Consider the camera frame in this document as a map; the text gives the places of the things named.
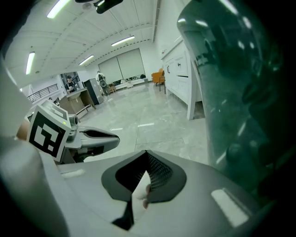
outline glossy tile floor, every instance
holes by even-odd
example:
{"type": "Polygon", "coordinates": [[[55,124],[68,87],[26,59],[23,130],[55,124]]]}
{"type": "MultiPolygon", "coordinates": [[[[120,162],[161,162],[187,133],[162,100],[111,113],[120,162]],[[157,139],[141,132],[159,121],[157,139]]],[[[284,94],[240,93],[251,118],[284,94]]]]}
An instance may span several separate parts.
{"type": "Polygon", "coordinates": [[[187,105],[152,82],[122,89],[105,97],[88,112],[80,126],[111,131],[120,138],[113,150],[88,157],[85,162],[140,150],[158,150],[207,164],[206,130],[202,104],[196,103],[194,120],[187,120],[187,105]]]}

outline white ceiling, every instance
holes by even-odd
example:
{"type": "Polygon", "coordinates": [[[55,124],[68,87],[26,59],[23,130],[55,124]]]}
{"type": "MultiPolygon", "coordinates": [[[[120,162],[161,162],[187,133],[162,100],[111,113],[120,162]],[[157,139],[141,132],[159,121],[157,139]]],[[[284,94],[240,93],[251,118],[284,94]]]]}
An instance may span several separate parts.
{"type": "Polygon", "coordinates": [[[83,70],[115,50],[154,38],[158,0],[124,0],[103,14],[97,14],[94,6],[83,10],[83,4],[71,0],[49,19],[46,16],[56,2],[39,1],[8,49],[6,65],[20,87],[47,76],[83,70]],[[135,39],[111,46],[129,35],[135,39]],[[26,75],[31,51],[35,58],[26,75]],[[94,57],[78,65],[90,55],[94,57]]]}

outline person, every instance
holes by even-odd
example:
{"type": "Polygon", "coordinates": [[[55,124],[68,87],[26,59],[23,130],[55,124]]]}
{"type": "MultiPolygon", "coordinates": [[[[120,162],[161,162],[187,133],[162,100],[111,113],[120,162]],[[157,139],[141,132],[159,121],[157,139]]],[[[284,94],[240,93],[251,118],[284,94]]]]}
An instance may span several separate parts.
{"type": "Polygon", "coordinates": [[[106,77],[103,73],[101,73],[100,71],[97,71],[97,75],[96,75],[96,81],[98,82],[100,91],[105,94],[105,95],[109,95],[109,91],[108,91],[108,85],[107,82],[105,81],[106,77]]]}
{"type": "Polygon", "coordinates": [[[67,76],[67,83],[65,85],[65,88],[68,92],[68,94],[72,93],[75,91],[75,82],[72,81],[72,77],[71,76],[67,76]]]}

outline metal railing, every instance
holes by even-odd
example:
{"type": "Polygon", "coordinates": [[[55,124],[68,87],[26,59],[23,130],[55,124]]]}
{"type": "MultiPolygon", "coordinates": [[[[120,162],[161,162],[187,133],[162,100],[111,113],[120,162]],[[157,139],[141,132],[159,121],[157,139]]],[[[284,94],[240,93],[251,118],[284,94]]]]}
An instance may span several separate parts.
{"type": "Polygon", "coordinates": [[[40,91],[35,92],[34,94],[29,95],[28,98],[31,102],[34,102],[34,101],[36,101],[36,100],[54,92],[54,91],[57,91],[57,90],[58,90],[57,84],[54,84],[50,87],[46,87],[40,91]]]}

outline reception desk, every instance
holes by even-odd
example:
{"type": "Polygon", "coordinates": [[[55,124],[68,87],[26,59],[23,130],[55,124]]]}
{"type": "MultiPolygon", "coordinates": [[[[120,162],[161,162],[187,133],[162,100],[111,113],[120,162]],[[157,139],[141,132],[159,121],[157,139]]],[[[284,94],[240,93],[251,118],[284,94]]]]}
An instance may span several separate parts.
{"type": "Polygon", "coordinates": [[[67,110],[69,114],[78,114],[88,105],[96,109],[87,88],[72,92],[60,99],[59,102],[60,107],[67,110]]]}

